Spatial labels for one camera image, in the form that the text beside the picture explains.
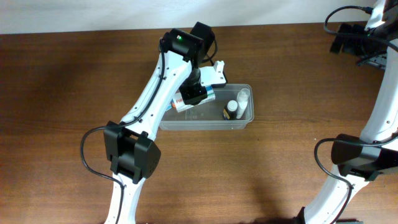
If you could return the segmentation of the white squeeze bottle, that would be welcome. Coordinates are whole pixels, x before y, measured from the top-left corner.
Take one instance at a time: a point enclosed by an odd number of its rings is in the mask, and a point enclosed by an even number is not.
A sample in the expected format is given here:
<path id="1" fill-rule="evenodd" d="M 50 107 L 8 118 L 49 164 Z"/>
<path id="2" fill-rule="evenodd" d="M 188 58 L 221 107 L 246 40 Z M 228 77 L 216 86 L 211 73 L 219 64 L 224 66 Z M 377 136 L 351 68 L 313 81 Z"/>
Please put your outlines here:
<path id="1" fill-rule="evenodd" d="M 250 90 L 248 88 L 243 88 L 242 90 L 240 90 L 240 92 L 237 95 L 237 103 L 238 103 L 238 108 L 237 108 L 237 115 L 236 118 L 237 119 L 241 119 L 246 108 L 248 105 L 248 101 L 249 101 L 249 97 L 250 97 Z"/>

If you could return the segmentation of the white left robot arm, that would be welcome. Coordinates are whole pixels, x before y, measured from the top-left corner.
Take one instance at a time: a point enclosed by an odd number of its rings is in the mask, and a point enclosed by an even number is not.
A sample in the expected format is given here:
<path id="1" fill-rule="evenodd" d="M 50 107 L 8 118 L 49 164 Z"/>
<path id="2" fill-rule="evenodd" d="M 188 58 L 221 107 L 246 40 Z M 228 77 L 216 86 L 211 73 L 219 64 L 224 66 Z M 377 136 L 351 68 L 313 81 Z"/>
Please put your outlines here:
<path id="1" fill-rule="evenodd" d="M 196 106 L 205 101 L 210 88 L 226 85 L 223 62 L 201 66 L 214 43 L 211 27 L 201 22 L 190 32 L 165 33 L 156 68 L 139 99 L 120 123 L 106 125 L 106 157 L 114 182 L 107 223 L 135 223 L 143 184 L 161 156 L 155 144 L 157 130 L 175 94 L 181 94 L 185 105 Z"/>

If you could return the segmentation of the dark bottle white cap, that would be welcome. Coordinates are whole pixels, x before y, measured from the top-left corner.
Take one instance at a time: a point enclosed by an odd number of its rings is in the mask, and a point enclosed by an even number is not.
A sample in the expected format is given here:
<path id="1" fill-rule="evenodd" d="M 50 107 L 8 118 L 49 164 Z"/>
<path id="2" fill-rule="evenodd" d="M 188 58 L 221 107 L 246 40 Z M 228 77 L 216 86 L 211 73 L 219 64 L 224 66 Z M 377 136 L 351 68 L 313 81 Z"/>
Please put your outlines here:
<path id="1" fill-rule="evenodd" d="M 237 117 L 238 103 L 230 100 L 223 109 L 223 117 L 225 120 L 235 120 Z"/>

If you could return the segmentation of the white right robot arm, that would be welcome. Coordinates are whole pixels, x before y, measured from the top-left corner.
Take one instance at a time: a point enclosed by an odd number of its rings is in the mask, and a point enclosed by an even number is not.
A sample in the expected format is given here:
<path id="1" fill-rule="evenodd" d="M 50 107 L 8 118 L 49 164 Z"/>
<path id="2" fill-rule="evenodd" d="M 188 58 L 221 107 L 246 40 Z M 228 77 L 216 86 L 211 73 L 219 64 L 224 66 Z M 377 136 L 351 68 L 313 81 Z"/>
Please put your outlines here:
<path id="1" fill-rule="evenodd" d="M 301 208 L 296 223 L 341 223 L 340 216 L 360 190 L 380 175 L 397 172 L 397 1 L 355 9 L 370 15 L 365 25 L 330 30 L 324 21 L 324 30 L 335 36 L 330 50 L 355 55 L 357 65 L 372 65 L 384 74 L 359 136 L 339 134 L 316 143 L 314 159 L 327 178 Z"/>

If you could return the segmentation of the white Panadol box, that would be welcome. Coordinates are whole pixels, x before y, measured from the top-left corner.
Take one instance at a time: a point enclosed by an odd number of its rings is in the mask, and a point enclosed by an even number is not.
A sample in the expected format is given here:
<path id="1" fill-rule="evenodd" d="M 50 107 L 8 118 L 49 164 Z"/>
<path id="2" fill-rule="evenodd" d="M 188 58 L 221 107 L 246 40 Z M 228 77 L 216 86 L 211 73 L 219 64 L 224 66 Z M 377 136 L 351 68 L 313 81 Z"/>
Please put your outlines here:
<path id="1" fill-rule="evenodd" d="M 211 102 L 216 99 L 215 92 L 211 86 L 206 86 L 206 91 L 208 96 L 205 99 L 201 100 L 199 104 L 197 104 L 197 106 Z M 182 94 L 179 90 L 172 97 L 171 105 L 173 108 L 176 109 L 178 113 L 194 107 L 194 105 L 186 105 L 183 102 Z"/>

